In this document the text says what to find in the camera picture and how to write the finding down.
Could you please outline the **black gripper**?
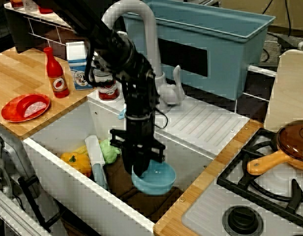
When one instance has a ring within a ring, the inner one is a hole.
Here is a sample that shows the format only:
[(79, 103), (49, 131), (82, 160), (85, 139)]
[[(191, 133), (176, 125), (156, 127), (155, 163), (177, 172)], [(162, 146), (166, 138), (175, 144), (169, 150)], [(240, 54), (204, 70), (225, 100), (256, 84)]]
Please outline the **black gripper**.
[(126, 120), (126, 129), (111, 129), (110, 144), (122, 150), (125, 170), (132, 174), (136, 163), (136, 175), (141, 176), (149, 167), (150, 160), (164, 161), (165, 145), (154, 137), (154, 124), (149, 121)]

